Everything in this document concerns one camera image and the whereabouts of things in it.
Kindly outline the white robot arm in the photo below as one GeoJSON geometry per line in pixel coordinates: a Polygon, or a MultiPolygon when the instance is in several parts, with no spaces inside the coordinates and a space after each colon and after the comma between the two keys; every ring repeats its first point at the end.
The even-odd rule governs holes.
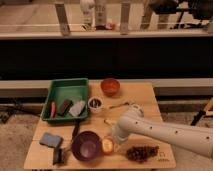
{"type": "Polygon", "coordinates": [[[121,114],[111,133],[118,144],[127,141],[131,134],[147,136],[213,160],[213,129],[151,121],[144,117],[138,104],[130,105],[121,114]]]}

